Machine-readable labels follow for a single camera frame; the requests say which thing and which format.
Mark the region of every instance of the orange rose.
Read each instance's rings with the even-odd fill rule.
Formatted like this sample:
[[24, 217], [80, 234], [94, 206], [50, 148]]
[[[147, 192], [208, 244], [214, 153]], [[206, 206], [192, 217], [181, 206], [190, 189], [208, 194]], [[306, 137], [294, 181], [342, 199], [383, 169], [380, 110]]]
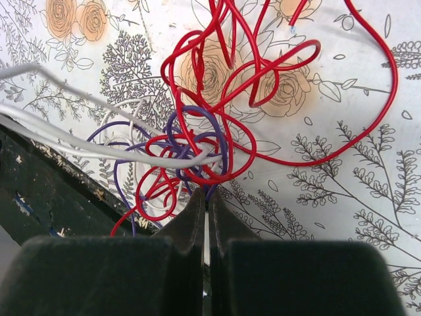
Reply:
[[[293, 16], [301, 0], [278, 0], [279, 6], [276, 6], [278, 12], [287, 20]], [[322, 3], [322, 0], [308, 0], [299, 18], [306, 18], [312, 15]]]
[[76, 19], [76, 0], [47, 0], [48, 32], [58, 40], [63, 40], [72, 31]]
[[[241, 64], [241, 57], [235, 54], [234, 68], [229, 69], [225, 63], [221, 46], [218, 41], [206, 39], [205, 48], [203, 49], [203, 61], [205, 63], [205, 74], [203, 76], [203, 99], [209, 105], [216, 105], [222, 96], [222, 90], [228, 78], [235, 69]], [[191, 63], [191, 52], [189, 52], [181, 65], [181, 87], [196, 93], [197, 80]], [[239, 77], [235, 78], [228, 92], [238, 86]]]
[[102, 0], [91, 0], [76, 11], [80, 32], [88, 41], [97, 41], [104, 33], [107, 17]]
[[[275, 96], [261, 109], [270, 117], [290, 117], [303, 106], [306, 94], [311, 91], [305, 75], [299, 70], [281, 72], [280, 83]], [[269, 72], [260, 80], [256, 101], [267, 97], [275, 86], [275, 75]]]

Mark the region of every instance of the floral paper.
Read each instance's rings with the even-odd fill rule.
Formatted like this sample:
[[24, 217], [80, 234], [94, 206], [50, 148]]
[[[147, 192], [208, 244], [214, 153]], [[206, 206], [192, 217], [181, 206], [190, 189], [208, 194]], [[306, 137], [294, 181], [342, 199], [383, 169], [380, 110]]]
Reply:
[[[235, 3], [253, 24], [263, 2]], [[275, 59], [305, 40], [317, 39], [322, 43], [320, 56], [306, 67], [282, 73], [277, 94], [262, 107], [247, 106], [247, 90], [226, 111], [253, 131], [259, 152], [279, 159], [313, 161], [352, 140], [375, 119], [389, 95], [391, 75], [384, 54], [342, 1], [309, 1], [291, 29], [287, 23], [298, 3], [271, 2], [258, 36], [259, 51], [264, 58]], [[385, 257], [408, 314], [417, 315], [421, 312], [421, 38], [417, 14], [421, 3], [355, 0], [355, 6], [385, 38], [399, 67], [399, 92], [385, 119], [369, 137], [329, 163], [291, 168], [257, 159], [221, 190], [232, 211], [263, 238], [372, 244]], [[110, 104], [142, 99], [139, 117], [162, 128], [174, 110], [174, 100], [160, 78], [159, 67], [185, 33], [203, 29], [210, 19], [205, 0], [4, 0], [0, 2], [0, 67], [37, 62], [66, 84]], [[223, 29], [231, 43], [229, 21]], [[302, 51], [287, 63], [297, 63], [310, 54], [310, 50]], [[238, 32], [234, 69], [251, 59], [247, 38]], [[224, 63], [212, 36], [206, 41], [204, 60], [203, 96], [215, 104], [234, 70]], [[180, 85], [195, 89], [189, 54], [177, 60], [176, 72]], [[230, 88], [252, 73], [245, 71]], [[273, 85], [273, 74], [264, 76], [257, 101]], [[0, 101], [35, 113], [81, 138], [88, 137], [106, 113], [35, 72], [0, 80]], [[134, 113], [136, 104], [123, 108]], [[211, 128], [205, 120], [187, 119], [196, 131]], [[236, 126], [230, 129], [235, 141], [250, 146], [243, 131]], [[126, 130], [115, 129], [107, 136], [122, 132]], [[112, 161], [66, 158], [116, 194]], [[246, 158], [236, 151], [238, 166]], [[136, 176], [147, 168], [138, 165], [135, 174], [133, 164], [127, 164], [119, 170], [120, 185], [130, 203]]]

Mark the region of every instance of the flower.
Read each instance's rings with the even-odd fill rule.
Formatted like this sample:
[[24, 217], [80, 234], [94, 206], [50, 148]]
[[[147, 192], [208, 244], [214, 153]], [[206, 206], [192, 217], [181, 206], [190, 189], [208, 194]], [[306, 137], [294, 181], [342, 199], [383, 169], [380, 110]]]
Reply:
[[[276, 10], [283, 18], [288, 21], [293, 16], [301, 0], [278, 0], [279, 5], [275, 5]], [[308, 0], [304, 9], [301, 11], [299, 18], [306, 18], [312, 15], [320, 6], [322, 0]]]
[[[241, 57], [238, 52], [235, 54], [233, 69], [229, 69], [222, 54], [221, 45], [218, 41], [206, 39], [203, 49], [203, 62], [205, 64], [205, 74], [203, 76], [203, 99], [209, 105], [216, 105], [222, 96], [222, 90], [231, 74], [241, 65]], [[191, 52], [186, 54], [180, 69], [180, 86], [196, 93], [197, 79], [191, 63]], [[238, 87], [239, 77], [234, 78], [228, 93]]]
[[80, 32], [88, 41], [99, 40], [107, 24], [104, 2], [91, 0], [80, 5], [76, 11], [76, 19]]
[[[281, 72], [279, 78], [278, 91], [270, 101], [261, 106], [261, 109], [270, 117], [290, 117], [303, 106], [311, 87], [300, 69]], [[274, 86], [275, 76], [271, 71], [260, 79], [256, 101], [267, 97]]]
[[48, 32], [62, 41], [72, 31], [76, 19], [76, 0], [47, 0]]

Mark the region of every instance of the red wire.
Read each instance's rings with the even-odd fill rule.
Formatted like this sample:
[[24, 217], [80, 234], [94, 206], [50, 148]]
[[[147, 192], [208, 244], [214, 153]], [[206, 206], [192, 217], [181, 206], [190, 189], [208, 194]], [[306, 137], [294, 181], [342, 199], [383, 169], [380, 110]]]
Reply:
[[[210, 13], [212, 15], [212, 20], [209, 23], [209, 25], [203, 30], [195, 30], [188, 32], [185, 36], [183, 36], [180, 41], [177, 43], [177, 45], [174, 48], [173, 54], [171, 54], [168, 58], [165, 59], [165, 61], [162, 63], [161, 66], [161, 76], [162, 79], [166, 84], [170, 86], [171, 92], [175, 97], [175, 106], [176, 106], [176, 113], [178, 122], [180, 124], [180, 128], [182, 131], [182, 134], [176, 134], [174, 137], [179, 140], [183, 139], [186, 140], [191, 148], [191, 150], [194, 152], [195, 155], [200, 154], [201, 150], [197, 147], [194, 137], [195, 134], [193, 133], [193, 130], [189, 130], [187, 127], [187, 123], [185, 121], [185, 117], [183, 114], [183, 106], [184, 102], [182, 101], [182, 95], [186, 95], [188, 98], [190, 98], [197, 106], [204, 108], [207, 110], [210, 114], [214, 115], [215, 118], [218, 117], [220, 119], [220, 122], [223, 125], [224, 133], [225, 133], [225, 139], [226, 143], [228, 145], [228, 170], [226, 174], [217, 174], [211, 170], [209, 166], [202, 166], [203, 173], [196, 174], [190, 169], [183, 169], [183, 174], [190, 178], [192, 182], [195, 182], [197, 184], [200, 184], [202, 186], [204, 185], [213, 185], [213, 184], [220, 184], [225, 181], [231, 180], [237, 176], [239, 176], [241, 173], [246, 171], [251, 164], [253, 163], [255, 157], [259, 157], [261, 159], [265, 159], [267, 161], [271, 161], [280, 165], [287, 165], [292, 167], [309, 167], [314, 165], [319, 165], [325, 162], [328, 162], [334, 158], [336, 158], [338, 155], [343, 153], [345, 150], [349, 149], [350, 147], [353, 147], [357, 142], [361, 141], [364, 137], [369, 135], [379, 125], [381, 120], [385, 117], [387, 111], [391, 107], [391, 104], [393, 103], [393, 100], [395, 99], [397, 88], [398, 88], [398, 72], [397, 72], [397, 66], [395, 63], [395, 60], [393, 58], [393, 55], [391, 54], [391, 51], [389, 50], [389, 47], [385, 43], [385, 41], [381, 38], [381, 36], [361, 17], [359, 12], [354, 8], [351, 0], [344, 0], [346, 6], [350, 10], [351, 14], [354, 16], [354, 18], [361, 24], [362, 27], [364, 27], [367, 32], [377, 41], [378, 45], [382, 48], [382, 50], [385, 53], [385, 56], [387, 57], [390, 65], [391, 65], [391, 76], [392, 76], [392, 87], [391, 87], [391, 93], [383, 107], [383, 109], [380, 111], [377, 118], [373, 121], [373, 123], [365, 129], [361, 134], [359, 134], [357, 137], [352, 139], [350, 142], [339, 148], [338, 150], [334, 151], [333, 153], [329, 154], [327, 157], [318, 159], [316, 161], [305, 161], [305, 162], [295, 162], [295, 161], [285, 161], [281, 159], [275, 159], [273, 157], [269, 157], [266, 155], [263, 155], [261, 153], [257, 153], [257, 142], [251, 131], [244, 126], [240, 121], [236, 120], [235, 118], [231, 117], [230, 115], [225, 113], [225, 107], [235, 98], [237, 97], [241, 92], [245, 91], [248, 87], [251, 86], [251, 93], [249, 97], [249, 106], [250, 107], [258, 107], [266, 102], [270, 101], [278, 92], [279, 84], [280, 84], [280, 73], [285, 71], [291, 71], [298, 69], [302, 66], [305, 66], [309, 63], [311, 63], [320, 53], [321, 50], [321, 44], [317, 40], [308, 40], [305, 41], [298, 46], [294, 47], [292, 50], [288, 51], [284, 56], [276, 59], [275, 61], [269, 61], [267, 59], [264, 59], [261, 57], [259, 53], [259, 47], [257, 45], [257, 38], [259, 36], [259, 30], [260, 26], [262, 24], [262, 21], [264, 19], [264, 16], [267, 12], [268, 6], [270, 5], [270, 0], [265, 0], [264, 5], [262, 6], [261, 12], [259, 14], [259, 17], [257, 18], [256, 25], [253, 29], [253, 31], [250, 29], [249, 25], [246, 23], [244, 17], [242, 16], [241, 12], [237, 9], [235, 6], [234, 0], [219, 0], [218, 3], [216, 3], [216, 0], [209, 0], [209, 8]], [[299, 15], [301, 14], [302, 10], [305, 8], [305, 5], [307, 4], [307, 0], [301, 0], [299, 3], [297, 9], [295, 10], [293, 16], [291, 17], [291, 20], [289, 21], [289, 25], [294, 26], [297, 19], [299, 18]], [[231, 47], [226, 43], [224, 34], [222, 32], [221, 24], [223, 21], [225, 21], [226, 18], [228, 18], [228, 13], [231, 13], [231, 20], [232, 20], [232, 31], [231, 31]], [[245, 63], [244, 65], [239, 66], [238, 68], [235, 68], [235, 53], [236, 53], [236, 36], [237, 36], [237, 24], [241, 26], [243, 29], [245, 36], [247, 37], [247, 41], [251, 46], [251, 56], [253, 57], [252, 61], [249, 61], [248, 63]], [[206, 39], [212, 34], [216, 32], [216, 36], [218, 38], [218, 41], [220, 42], [221, 51], [224, 56], [224, 60], [227, 64], [227, 67], [232, 69], [231, 75], [227, 78], [226, 83], [224, 84], [224, 87], [222, 88], [222, 95], [216, 104], [210, 105], [208, 104], [204, 97], [202, 96], [202, 91], [204, 90], [204, 84], [203, 84], [203, 77], [205, 75], [205, 61], [203, 58], [203, 54], [205, 51], [205, 41]], [[314, 53], [306, 60], [301, 61], [300, 63], [296, 65], [285, 65], [284, 63], [290, 59], [292, 56], [298, 54], [303, 49], [306, 49], [310, 46], [314, 47]], [[196, 77], [196, 91], [190, 91], [188, 89], [185, 89], [183, 87], [180, 87], [175, 82], [174, 77], [174, 67], [175, 63], [178, 57], [182, 56], [185, 53], [191, 52], [191, 65], [193, 68], [193, 73]], [[230, 86], [232, 82], [247, 68], [254, 67], [254, 75], [250, 77], [250, 79], [246, 80], [244, 83], [233, 89], [233, 91], [230, 91]], [[275, 84], [273, 87], [273, 90], [263, 99], [259, 101], [256, 100], [257, 92], [259, 89], [260, 79], [269, 72], [273, 72], [275, 76]], [[189, 111], [190, 115], [201, 117], [201, 113], [196, 113], [195, 111]], [[242, 145], [234, 142], [232, 138], [232, 134], [230, 131], [230, 125], [234, 124], [238, 128], [244, 131], [244, 133], [247, 135], [250, 144], [251, 149], [245, 148]], [[156, 142], [165, 141], [168, 139], [168, 136], [157, 136], [154, 138], [151, 138], [146, 146], [145, 150], [146, 152], [154, 156], [153, 153], [150, 150], [151, 145], [153, 145]], [[219, 152], [219, 144], [217, 141], [211, 140], [210, 138], [204, 138], [200, 142], [204, 142], [207, 144], [210, 144], [214, 147], [214, 152]], [[246, 153], [249, 154], [249, 158], [247, 162], [238, 170], [234, 171], [234, 148], [238, 148]], [[164, 157], [165, 154], [168, 153], [168, 156], [171, 157], [173, 154], [170, 151], [170, 147], [166, 147], [161, 151], [160, 157]], [[137, 189], [136, 189], [136, 207], [134, 207], [132, 210], [130, 210], [128, 213], [125, 214], [124, 217], [116, 224], [118, 227], [124, 219], [126, 219], [128, 216], [130, 216], [131, 213], [133, 213], [135, 210], [137, 210], [143, 217], [150, 221], [161, 221], [168, 216], [173, 216], [173, 211], [175, 210], [176, 206], [176, 187], [178, 187], [180, 184], [180, 179], [178, 178], [170, 178], [167, 175], [167, 172], [164, 168], [159, 167], [159, 175], [155, 179], [153, 185], [151, 188], [147, 191], [145, 194], [145, 197], [140, 196], [140, 189], [143, 183], [145, 182], [145, 179], [151, 175], [151, 173], [155, 170], [157, 170], [158, 167], [153, 167], [147, 171], [142, 179], [140, 180]], [[148, 215], [145, 210], [142, 207], [143, 202], [148, 199], [155, 199], [159, 197], [161, 194], [165, 194], [164, 198], [164, 206], [166, 207], [168, 204], [168, 200], [171, 197], [171, 208], [165, 212], [165, 214], [158, 216], [158, 217], [152, 217]]]

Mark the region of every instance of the wire bundle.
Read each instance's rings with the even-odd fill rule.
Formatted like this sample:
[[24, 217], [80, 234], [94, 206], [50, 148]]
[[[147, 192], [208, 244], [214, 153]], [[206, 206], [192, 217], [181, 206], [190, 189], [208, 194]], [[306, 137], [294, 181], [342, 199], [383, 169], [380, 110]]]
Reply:
[[[348, 6], [348, 9], [350, 10], [351, 14], [377, 41], [379, 46], [384, 51], [391, 65], [392, 88], [388, 100], [386, 101], [382, 111], [379, 113], [378, 117], [374, 120], [374, 122], [364, 130], [364, 132], [362, 132], [357, 137], [353, 138], [349, 143], [337, 149], [335, 152], [331, 153], [327, 157], [324, 157], [317, 161], [284, 161], [257, 153], [257, 142], [255, 137], [253, 136], [253, 133], [240, 121], [225, 113], [225, 107], [227, 106], [227, 104], [230, 101], [232, 101], [235, 97], [237, 97], [241, 92], [245, 91], [247, 88], [251, 89], [248, 102], [250, 107], [258, 107], [262, 104], [265, 104], [266, 102], [271, 100], [278, 92], [280, 84], [280, 75], [282, 72], [295, 70], [309, 64], [310, 62], [315, 60], [315, 58], [317, 58], [320, 52], [320, 42], [315, 39], [312, 39], [299, 44], [297, 47], [293, 48], [291, 51], [287, 52], [285, 55], [276, 59], [275, 61], [269, 61], [268, 59], [261, 57], [257, 45], [257, 36], [259, 34], [260, 25], [270, 4], [270, 0], [266, 0], [264, 2], [262, 10], [253, 29], [250, 28], [250, 26], [246, 23], [245, 19], [242, 17], [239, 9], [235, 5], [234, 0], [209, 0], [209, 8], [210, 13], [212, 15], [212, 20], [209, 23], [208, 27], [203, 31], [194, 30], [188, 32], [185, 36], [183, 36], [174, 48], [173, 54], [171, 54], [171, 56], [165, 59], [161, 66], [162, 79], [166, 84], [170, 86], [172, 95], [175, 98], [176, 108], [174, 113], [168, 119], [167, 125], [165, 126], [163, 131], [156, 130], [150, 126], [147, 126], [144, 122], [141, 122], [136, 117], [141, 107], [142, 99], [127, 100], [112, 107], [111, 105], [108, 105], [97, 98], [86, 95], [85, 93], [82, 93], [81, 91], [71, 87], [65, 88], [70, 92], [83, 95], [86, 99], [103, 105], [110, 110], [103, 120], [102, 127], [95, 131], [87, 139], [87, 142], [82, 142], [77, 138], [77, 140], [75, 140], [74, 136], [63, 132], [62, 130], [54, 126], [49, 126], [47, 128], [46, 126], [48, 124], [43, 122], [43, 120], [39, 118], [38, 120], [30, 118], [33, 115], [30, 115], [29, 113], [22, 114], [21, 110], [10, 109], [10, 107], [8, 106], [0, 105], [0, 113], [7, 114], [13, 117], [18, 117], [29, 123], [33, 122], [32, 120], [36, 120], [37, 126], [42, 126], [45, 128], [46, 131], [51, 133], [54, 132], [56, 135], [60, 134], [61, 139], [70, 144], [77, 144], [78, 147], [84, 150], [79, 151], [78, 153], [76, 153], [76, 155], [88, 155], [89, 157], [106, 157], [107, 159], [115, 159], [116, 163], [114, 164], [114, 179], [116, 187], [129, 211], [117, 222], [111, 234], [114, 235], [120, 224], [130, 216], [132, 216], [132, 227], [133, 233], [135, 234], [135, 212], [138, 212], [141, 216], [150, 221], [161, 221], [169, 216], [174, 216], [176, 203], [181, 192], [191, 193], [191, 188], [189, 186], [190, 182], [194, 182], [200, 185], [202, 188], [204, 188], [204, 190], [207, 193], [207, 199], [209, 199], [219, 184], [225, 181], [229, 181], [246, 171], [251, 166], [256, 157], [266, 159], [267, 161], [271, 161], [280, 165], [294, 167], [309, 167], [313, 165], [318, 165], [337, 157], [345, 150], [349, 149], [350, 147], [354, 146], [357, 142], [361, 141], [364, 137], [371, 133], [373, 129], [375, 129], [375, 127], [384, 118], [385, 114], [389, 110], [396, 96], [398, 84], [397, 67], [393, 55], [391, 54], [385, 41], [361, 17], [359, 12], [354, 8], [353, 4], [351, 3], [351, 0], [344, 1], [345, 4]], [[299, 15], [305, 7], [306, 2], [307, 0], [302, 0], [299, 3], [297, 10], [295, 11], [294, 15], [292, 16], [289, 22], [291, 26], [293, 26], [299, 18]], [[230, 47], [226, 43], [221, 27], [222, 22], [226, 18], [230, 18], [232, 23]], [[247, 36], [247, 40], [251, 46], [253, 60], [248, 63], [245, 63], [244, 65], [241, 65], [232, 72], [231, 76], [227, 79], [225, 86], [223, 87], [222, 96], [219, 102], [210, 105], [205, 101], [205, 99], [202, 96], [202, 91], [204, 89], [203, 80], [205, 75], [205, 62], [203, 59], [205, 40], [211, 34], [216, 33], [224, 56], [224, 60], [227, 66], [230, 69], [233, 69], [235, 62], [235, 44], [238, 26], [241, 27], [241, 29], [244, 31], [245, 36]], [[314, 52], [308, 59], [301, 61], [296, 65], [283, 65], [292, 56], [308, 47], [314, 47]], [[174, 66], [177, 58], [188, 52], [191, 53], [191, 63], [195, 75], [195, 80], [197, 82], [195, 91], [190, 91], [186, 88], [177, 85], [174, 77]], [[28, 65], [26, 65], [26, 67], [27, 68], [18, 66], [7, 70], [2, 70], [0, 71], [0, 79], [7, 78], [8, 76], [16, 76], [17, 74], [24, 72], [24, 70], [38, 70], [41, 71], [50, 80], [54, 81], [56, 84], [61, 85], [61, 83], [54, 76], [50, 75], [45, 70], [39, 69], [39, 67], [33, 65], [31, 66], [32, 68], [30, 70], [28, 70]], [[254, 70], [254, 75], [252, 75], [252, 77], [243, 82], [237, 88], [230, 89], [231, 83], [248, 68]], [[273, 90], [267, 95], [267, 97], [256, 101], [260, 79], [269, 72], [273, 72], [275, 77], [275, 84]], [[192, 100], [195, 103], [195, 105], [184, 104], [183, 98], [186, 97]], [[120, 109], [121, 105], [133, 102], [139, 103], [133, 116]], [[129, 121], [117, 121], [108, 123], [108, 118], [111, 114], [111, 111], [117, 112], [123, 117], [129, 119]], [[186, 122], [185, 118], [186, 114], [195, 117], [205, 118], [212, 125], [213, 131], [195, 134], [193, 130], [190, 130], [188, 128], [188, 123]], [[9, 128], [13, 128], [17, 132], [20, 132], [21, 134], [27, 137], [35, 139], [33, 137], [34, 135], [30, 134], [31, 132], [24, 130], [24, 128], [17, 125], [16, 123], [14, 123], [6, 117], [0, 116], [0, 123], [4, 124]], [[243, 147], [242, 145], [236, 143], [233, 140], [230, 132], [230, 124], [234, 124], [239, 129], [244, 131], [245, 135], [247, 135], [250, 141], [250, 149]], [[106, 130], [111, 126], [117, 125], [129, 126], [129, 137], [118, 136], [107, 140], [105, 143], [102, 143], [102, 131]], [[133, 136], [133, 131], [135, 129], [147, 139], [146, 142], [137, 144]], [[99, 136], [99, 145], [89, 144], [89, 142], [91, 142], [96, 136]], [[47, 140], [46, 138], [40, 138], [39, 136], [36, 137], [36, 140], [50, 145], [53, 148], [57, 149], [58, 147], [60, 147], [58, 144], [51, 144], [51, 141]], [[126, 149], [122, 151], [119, 149], [109, 148], [109, 146], [114, 145], [123, 145], [126, 146]], [[240, 149], [249, 154], [246, 163], [237, 170], [234, 170], [235, 148]], [[154, 166], [151, 167], [138, 182], [135, 194], [136, 204], [134, 207], [131, 207], [128, 203], [118, 184], [117, 179], [118, 166], [122, 163], [127, 162], [142, 162]], [[168, 173], [168, 169], [175, 169], [176, 176], [171, 176], [171, 174]], [[156, 179], [153, 181], [152, 186], [146, 191], [146, 193], [143, 194], [144, 190], [142, 190], [142, 186], [144, 185], [146, 179], [150, 177], [153, 172], [157, 172], [158, 177], [156, 177]], [[164, 196], [163, 207], [157, 207], [156, 205], [153, 205], [151, 201], [161, 195]], [[163, 211], [164, 213], [156, 217], [149, 215], [145, 211], [145, 208], [143, 206], [145, 203], [149, 204], [149, 206], [151, 206], [153, 209]]]

